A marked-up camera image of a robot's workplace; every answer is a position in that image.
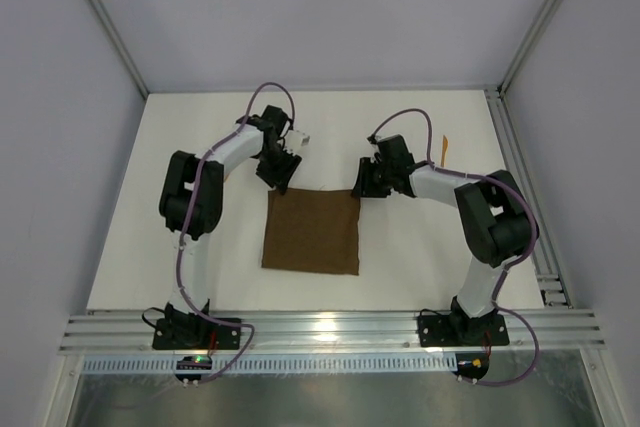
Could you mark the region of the brown cloth napkin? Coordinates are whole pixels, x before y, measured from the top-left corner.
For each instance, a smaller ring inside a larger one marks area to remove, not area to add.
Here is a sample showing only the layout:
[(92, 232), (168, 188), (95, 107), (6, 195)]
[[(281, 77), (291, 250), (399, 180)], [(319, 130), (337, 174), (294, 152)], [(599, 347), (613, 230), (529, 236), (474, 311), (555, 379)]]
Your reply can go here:
[(261, 267), (357, 276), (360, 210), (349, 190), (270, 192)]

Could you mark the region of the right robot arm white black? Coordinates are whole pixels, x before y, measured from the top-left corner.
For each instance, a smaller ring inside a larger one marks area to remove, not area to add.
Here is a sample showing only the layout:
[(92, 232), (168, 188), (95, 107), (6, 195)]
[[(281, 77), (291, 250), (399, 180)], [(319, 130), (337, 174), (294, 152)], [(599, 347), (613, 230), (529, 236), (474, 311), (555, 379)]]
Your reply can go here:
[(471, 261), (463, 286), (446, 313), (423, 309), (417, 334), (423, 347), (485, 347), (509, 343), (497, 298), (511, 268), (526, 259), (537, 242), (535, 217), (514, 177), (506, 170), (464, 174), (418, 162), (404, 138), (368, 139), (375, 152), (359, 161), (352, 194), (386, 198), (399, 193), (455, 208)]

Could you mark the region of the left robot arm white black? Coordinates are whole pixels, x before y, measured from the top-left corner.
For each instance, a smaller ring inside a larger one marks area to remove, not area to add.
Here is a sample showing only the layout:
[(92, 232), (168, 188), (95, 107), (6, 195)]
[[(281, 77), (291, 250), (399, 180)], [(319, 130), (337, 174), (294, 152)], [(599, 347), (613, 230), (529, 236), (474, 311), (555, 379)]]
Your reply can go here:
[(154, 325), (155, 350), (205, 349), (218, 328), (237, 330), (237, 320), (209, 320), (209, 250), (223, 213), (227, 176), (249, 159), (256, 175), (284, 194), (302, 158), (308, 137), (294, 129), (294, 117), (267, 106), (260, 115), (238, 119), (234, 130), (197, 156), (171, 156), (159, 213), (174, 238), (175, 283), (163, 316)]

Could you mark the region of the orange plastic knife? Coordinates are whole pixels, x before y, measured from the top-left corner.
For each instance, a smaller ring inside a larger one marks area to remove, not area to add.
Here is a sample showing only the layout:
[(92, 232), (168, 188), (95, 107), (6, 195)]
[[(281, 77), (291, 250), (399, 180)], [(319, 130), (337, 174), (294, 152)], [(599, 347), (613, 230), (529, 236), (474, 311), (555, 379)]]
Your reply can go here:
[(441, 145), (441, 156), (440, 156), (440, 167), (445, 167), (446, 158), (449, 148), (449, 139), (446, 135), (442, 136), (442, 145)]

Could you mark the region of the left small controller board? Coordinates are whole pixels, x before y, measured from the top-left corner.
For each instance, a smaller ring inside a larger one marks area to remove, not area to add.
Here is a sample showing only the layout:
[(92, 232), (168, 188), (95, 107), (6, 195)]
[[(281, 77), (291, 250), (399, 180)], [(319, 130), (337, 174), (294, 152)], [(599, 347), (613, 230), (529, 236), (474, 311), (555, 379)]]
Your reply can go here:
[(198, 386), (212, 373), (212, 359), (208, 355), (196, 354), (178, 360), (174, 376), (184, 387)]

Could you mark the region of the small controller board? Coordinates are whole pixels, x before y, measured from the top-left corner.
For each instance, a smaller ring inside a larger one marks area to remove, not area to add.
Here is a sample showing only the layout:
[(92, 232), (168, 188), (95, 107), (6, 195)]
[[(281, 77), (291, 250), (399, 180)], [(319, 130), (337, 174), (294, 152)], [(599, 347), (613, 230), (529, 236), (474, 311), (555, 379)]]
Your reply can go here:
[(212, 359), (208, 355), (196, 354), (178, 360), (174, 376), (184, 387), (198, 386), (212, 373)]
[(453, 375), (458, 383), (483, 385), (483, 379), (489, 371), (490, 359), (476, 354), (457, 355)]

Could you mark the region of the right small controller board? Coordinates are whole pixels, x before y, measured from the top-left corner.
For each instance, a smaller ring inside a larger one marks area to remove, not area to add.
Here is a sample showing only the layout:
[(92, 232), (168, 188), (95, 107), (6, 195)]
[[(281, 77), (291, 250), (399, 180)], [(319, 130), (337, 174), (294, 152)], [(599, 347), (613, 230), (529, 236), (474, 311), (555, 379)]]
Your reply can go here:
[(490, 359), (476, 354), (457, 355), (453, 375), (458, 383), (483, 385), (483, 379), (489, 371)]

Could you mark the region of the aluminium front rail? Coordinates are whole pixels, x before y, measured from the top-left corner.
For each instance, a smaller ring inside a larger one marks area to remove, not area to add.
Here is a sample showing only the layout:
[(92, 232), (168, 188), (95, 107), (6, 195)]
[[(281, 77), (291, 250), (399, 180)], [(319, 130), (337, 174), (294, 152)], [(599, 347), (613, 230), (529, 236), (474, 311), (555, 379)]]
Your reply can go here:
[[(232, 312), (255, 328), (252, 353), (417, 352), (416, 314), (374, 312)], [(602, 348), (605, 339), (589, 310), (525, 310), (543, 349)], [(137, 311), (98, 312), (69, 319), (59, 351), (146, 353), (153, 331)]]

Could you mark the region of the aluminium rail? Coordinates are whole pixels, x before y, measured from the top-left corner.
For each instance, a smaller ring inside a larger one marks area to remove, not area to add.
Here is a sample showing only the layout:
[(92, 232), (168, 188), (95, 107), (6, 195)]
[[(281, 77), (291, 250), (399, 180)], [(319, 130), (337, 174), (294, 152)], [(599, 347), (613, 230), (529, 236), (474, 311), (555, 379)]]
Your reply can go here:
[[(416, 314), (374, 312), (232, 312), (255, 328), (252, 353), (417, 352)], [(602, 348), (605, 339), (589, 310), (525, 310), (543, 349)], [(59, 351), (146, 353), (153, 331), (137, 311), (98, 312), (69, 319)]]
[(524, 151), (507, 111), (506, 98), (497, 87), (486, 89), (484, 96), (506, 169), (513, 175), (537, 222), (538, 240), (530, 258), (536, 272), (543, 304), (551, 309), (572, 309), (569, 292), (560, 272), (559, 258), (534, 191), (533, 179)]

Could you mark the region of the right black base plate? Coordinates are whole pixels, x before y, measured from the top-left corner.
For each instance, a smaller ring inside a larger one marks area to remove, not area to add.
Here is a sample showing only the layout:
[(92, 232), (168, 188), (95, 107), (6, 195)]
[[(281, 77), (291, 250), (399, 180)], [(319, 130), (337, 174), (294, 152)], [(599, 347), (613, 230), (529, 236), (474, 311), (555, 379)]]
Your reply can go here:
[(505, 319), (496, 311), (469, 318), (463, 311), (447, 314), (423, 309), (416, 318), (421, 347), (508, 346)]

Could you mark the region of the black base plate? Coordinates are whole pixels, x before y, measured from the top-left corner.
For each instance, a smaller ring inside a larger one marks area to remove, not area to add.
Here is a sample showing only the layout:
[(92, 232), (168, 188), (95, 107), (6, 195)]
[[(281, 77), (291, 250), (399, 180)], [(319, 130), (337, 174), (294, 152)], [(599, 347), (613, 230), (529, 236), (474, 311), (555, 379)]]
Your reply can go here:
[(157, 322), (152, 348), (168, 350), (223, 350), (240, 348), (239, 318), (223, 318), (232, 326), (206, 322), (200, 317), (161, 318)]
[(508, 346), (505, 319), (496, 311), (469, 318), (463, 311), (447, 314), (423, 309), (416, 318), (421, 347)]

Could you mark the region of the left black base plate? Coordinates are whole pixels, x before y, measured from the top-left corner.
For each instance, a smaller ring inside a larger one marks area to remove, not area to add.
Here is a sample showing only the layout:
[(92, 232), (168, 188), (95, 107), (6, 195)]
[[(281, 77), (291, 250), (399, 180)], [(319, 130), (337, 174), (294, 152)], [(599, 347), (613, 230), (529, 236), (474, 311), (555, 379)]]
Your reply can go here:
[(240, 348), (239, 318), (223, 318), (232, 326), (206, 322), (200, 317), (161, 318), (157, 322), (152, 348), (168, 350), (223, 350)]

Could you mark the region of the aluminium right side rail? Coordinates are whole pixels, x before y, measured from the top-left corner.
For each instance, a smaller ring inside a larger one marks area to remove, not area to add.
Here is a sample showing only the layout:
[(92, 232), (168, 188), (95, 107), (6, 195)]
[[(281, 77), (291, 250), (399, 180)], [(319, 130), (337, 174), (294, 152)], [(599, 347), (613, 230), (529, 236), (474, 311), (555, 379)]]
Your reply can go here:
[(486, 89), (484, 96), (506, 169), (513, 175), (537, 222), (538, 240), (530, 258), (536, 272), (543, 304), (551, 309), (572, 309), (569, 292), (560, 272), (559, 258), (534, 191), (533, 179), (524, 151), (507, 111), (506, 98), (497, 87)]

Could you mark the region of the right aluminium corner post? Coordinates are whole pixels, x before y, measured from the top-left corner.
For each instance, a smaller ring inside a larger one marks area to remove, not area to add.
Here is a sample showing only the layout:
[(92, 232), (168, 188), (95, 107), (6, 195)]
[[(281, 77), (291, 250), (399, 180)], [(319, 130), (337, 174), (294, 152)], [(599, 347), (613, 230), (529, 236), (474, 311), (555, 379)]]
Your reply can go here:
[(563, 1), (564, 0), (542, 1), (498, 86), (498, 92), (502, 97), (506, 95), (520, 74)]

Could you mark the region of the aluminium corner post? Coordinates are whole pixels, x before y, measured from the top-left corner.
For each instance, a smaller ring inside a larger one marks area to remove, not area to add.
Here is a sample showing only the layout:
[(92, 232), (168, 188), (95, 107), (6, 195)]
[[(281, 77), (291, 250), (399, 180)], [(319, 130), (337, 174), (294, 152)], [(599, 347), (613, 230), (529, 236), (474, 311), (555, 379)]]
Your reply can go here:
[(127, 48), (116, 24), (114, 23), (103, 0), (85, 0), (99, 25), (105, 38), (111, 45), (130, 80), (135, 85), (140, 96), (146, 100), (150, 94), (149, 88), (143, 79), (129, 49)]
[(506, 95), (520, 74), (563, 1), (564, 0), (542, 1), (498, 86), (498, 92), (502, 97)]

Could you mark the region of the left aluminium corner post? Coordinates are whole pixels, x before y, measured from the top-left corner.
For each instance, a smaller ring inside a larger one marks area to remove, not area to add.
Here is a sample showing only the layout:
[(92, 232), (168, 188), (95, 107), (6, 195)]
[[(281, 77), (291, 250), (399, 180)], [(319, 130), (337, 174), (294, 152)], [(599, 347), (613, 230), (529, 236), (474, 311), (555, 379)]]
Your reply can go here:
[(129, 49), (127, 48), (116, 24), (114, 23), (103, 0), (85, 0), (99, 25), (105, 38), (111, 45), (130, 80), (135, 85), (140, 96), (146, 100), (150, 94), (149, 88), (143, 79)]

